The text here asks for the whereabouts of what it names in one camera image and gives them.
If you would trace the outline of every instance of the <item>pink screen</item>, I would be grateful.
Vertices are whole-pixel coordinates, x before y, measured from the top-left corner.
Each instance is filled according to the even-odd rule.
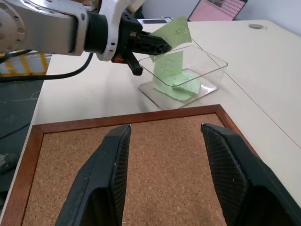
[[[201,0],[189,20],[233,20],[244,5],[240,0]]]

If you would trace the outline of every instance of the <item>clear plastic container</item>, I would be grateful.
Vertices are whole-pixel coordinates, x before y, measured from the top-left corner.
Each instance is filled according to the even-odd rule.
[[[160,55],[153,61],[141,59],[142,77],[152,77],[139,90],[160,109],[181,108],[218,88],[211,76],[222,76],[228,66],[224,60],[205,52],[197,46],[186,46]]]

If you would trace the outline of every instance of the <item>cork surface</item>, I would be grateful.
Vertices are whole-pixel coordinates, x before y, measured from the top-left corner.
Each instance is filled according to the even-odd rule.
[[[225,226],[200,125],[215,114],[132,124],[123,226]],[[113,127],[46,134],[23,226],[53,226],[80,167]]]

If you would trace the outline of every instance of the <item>wooden frame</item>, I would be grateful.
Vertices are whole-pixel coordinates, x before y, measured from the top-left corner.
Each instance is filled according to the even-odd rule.
[[[139,113],[106,118],[34,125],[31,129],[30,136],[27,141],[27,145],[19,170],[17,172],[16,180],[13,185],[8,204],[5,209],[1,226],[21,226],[23,223],[44,134],[147,121],[157,121],[204,114],[216,114],[225,127],[232,129],[233,131],[242,135],[242,137],[244,138],[243,134],[240,132],[240,130],[237,128],[237,126],[234,124],[232,119],[228,116],[221,105],[210,105],[169,111]]]

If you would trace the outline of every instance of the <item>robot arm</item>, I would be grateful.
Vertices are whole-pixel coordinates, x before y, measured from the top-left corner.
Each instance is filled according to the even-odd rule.
[[[99,14],[85,11],[71,0],[0,0],[0,52],[32,49],[51,54],[80,56],[96,53],[99,60],[127,63],[140,75],[133,52],[159,55],[171,49],[149,36],[128,10],[143,0],[103,0]]]

